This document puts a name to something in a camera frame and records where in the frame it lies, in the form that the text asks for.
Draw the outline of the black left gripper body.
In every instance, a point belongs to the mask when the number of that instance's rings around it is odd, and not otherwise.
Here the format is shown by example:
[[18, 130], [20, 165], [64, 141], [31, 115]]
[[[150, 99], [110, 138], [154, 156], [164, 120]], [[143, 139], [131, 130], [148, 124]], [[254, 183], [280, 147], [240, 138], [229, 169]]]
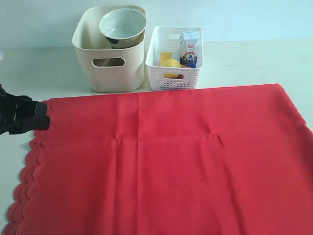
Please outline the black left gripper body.
[[0, 134], [18, 134], [18, 129], [32, 114], [32, 99], [26, 95], [15, 96], [0, 86]]

